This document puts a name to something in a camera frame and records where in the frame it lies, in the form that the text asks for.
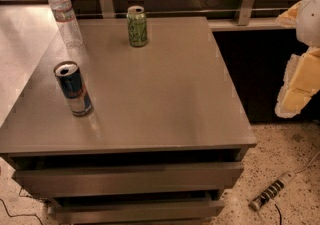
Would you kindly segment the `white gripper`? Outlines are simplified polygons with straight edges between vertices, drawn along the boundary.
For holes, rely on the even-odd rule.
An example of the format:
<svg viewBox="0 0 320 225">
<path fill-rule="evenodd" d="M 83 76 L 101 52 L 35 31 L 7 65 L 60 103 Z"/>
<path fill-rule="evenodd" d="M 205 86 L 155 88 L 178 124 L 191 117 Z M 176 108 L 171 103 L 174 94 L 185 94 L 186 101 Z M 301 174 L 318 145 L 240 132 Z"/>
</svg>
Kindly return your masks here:
<svg viewBox="0 0 320 225">
<path fill-rule="evenodd" d="M 296 27 L 297 39 L 310 46 L 301 56 L 292 54 L 285 68 L 275 113 L 292 118 L 301 113 L 320 90 L 320 0 L 302 0 L 276 18 L 283 27 Z"/>
</svg>

